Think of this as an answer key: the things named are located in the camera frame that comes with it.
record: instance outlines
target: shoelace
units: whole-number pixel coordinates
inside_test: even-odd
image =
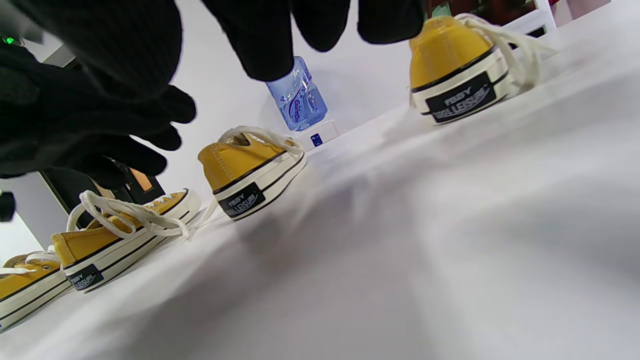
[[[164,198],[170,198],[170,195],[165,195],[161,199]],[[80,205],[76,206],[71,211],[71,214],[69,214],[67,231],[74,231],[76,229],[76,222],[85,211],[91,214],[91,216],[107,230],[121,238],[125,238],[136,232],[136,224],[129,220],[129,218],[123,216],[123,214],[135,218],[153,234],[161,236],[180,235],[182,238],[189,237],[189,229],[187,226],[176,218],[159,215],[143,205],[100,197],[90,190],[80,194]],[[114,223],[109,221],[105,214],[117,217],[129,228],[130,232],[120,230]]]
[[[489,38],[500,49],[509,67],[509,74],[516,85],[520,87],[534,86],[538,82],[540,77],[540,57],[538,52],[540,50],[546,50],[553,54],[557,53],[555,49],[543,45],[534,37],[495,26],[469,13],[457,15],[456,20],[466,27],[476,30],[480,35]],[[513,56],[509,43],[515,44],[522,49],[525,55],[524,66],[518,63],[515,56]]]
[[[289,136],[282,136],[278,133],[274,133],[273,131],[269,129],[264,129],[262,127],[252,127],[252,126],[234,127],[233,129],[230,129],[224,134],[222,134],[218,142],[227,143],[229,140],[233,140],[233,138],[236,135],[241,135],[241,134],[252,135],[257,139],[262,140],[265,143],[272,143],[273,145],[277,145],[295,155],[300,155],[304,151],[302,145],[296,140],[294,140],[293,138]],[[193,226],[193,229],[197,230],[211,223],[213,220],[211,221],[208,221],[208,220],[211,218],[211,216],[213,215],[213,212],[217,208],[218,208],[218,203],[214,199],[213,202],[211,202],[211,205],[209,205],[209,207],[204,211],[198,223]]]
[[[55,261],[57,263],[60,262],[60,258],[58,258],[58,256],[56,255],[56,249],[54,249],[53,245],[49,246],[46,251],[32,252],[29,256],[27,256],[24,262],[30,263],[33,260]],[[36,271],[37,270],[29,270],[26,268],[0,268],[0,275],[24,275]]]

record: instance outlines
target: plastic bottle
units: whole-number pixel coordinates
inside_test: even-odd
[[[267,87],[290,130],[302,131],[324,119],[326,105],[301,57],[294,57],[289,75],[267,83]]]

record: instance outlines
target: sneaker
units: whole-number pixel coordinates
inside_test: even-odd
[[[509,43],[522,49],[520,65]],[[434,17],[409,41],[412,106],[434,124],[446,124],[504,99],[513,85],[534,86],[540,76],[537,39],[494,26],[471,14]]]
[[[198,159],[218,205],[233,220],[274,201],[307,164],[296,140],[247,126],[227,131],[202,149]],[[215,207],[209,207],[202,218]]]
[[[198,195],[187,189],[146,205],[107,199],[91,191],[80,194],[80,200],[69,215],[67,232],[51,236],[67,279],[80,291],[112,280],[167,237],[188,237],[186,224],[200,209]],[[75,231],[85,211],[95,221]]]
[[[16,256],[0,268],[0,332],[47,305],[71,284],[53,247]]]

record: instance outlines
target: yellow sneaker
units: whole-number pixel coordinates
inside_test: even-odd
[[[246,126],[227,131],[198,159],[218,205],[233,220],[274,201],[307,164],[302,146],[292,138]]]
[[[71,284],[53,248],[16,256],[0,268],[0,332],[47,305]]]
[[[522,49],[524,67],[509,43]],[[504,99],[540,75],[537,39],[489,24],[471,14],[434,17],[409,41],[412,105],[435,124],[446,124]]]
[[[120,275],[167,237],[189,236],[186,224],[200,209],[198,195],[187,189],[144,206],[91,191],[80,194],[80,200],[69,215],[67,232],[51,240],[67,279],[81,291],[93,290]],[[85,211],[96,221],[75,231]]]

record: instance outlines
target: white rubber sole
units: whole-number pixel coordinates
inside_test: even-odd
[[[434,125],[448,124],[503,100],[509,69],[496,47],[432,84],[412,90],[415,107]]]
[[[178,218],[184,223],[195,217],[200,209],[200,198],[195,192],[186,191],[187,195],[165,216]],[[63,271],[76,290],[91,291],[120,275],[165,239],[167,236],[154,235],[142,227],[133,236],[67,266]]]
[[[0,302],[0,332],[39,310],[71,287],[65,273],[50,273]]]
[[[307,155],[284,152],[268,164],[227,185],[214,197],[232,219],[240,220],[271,204],[307,164]]]

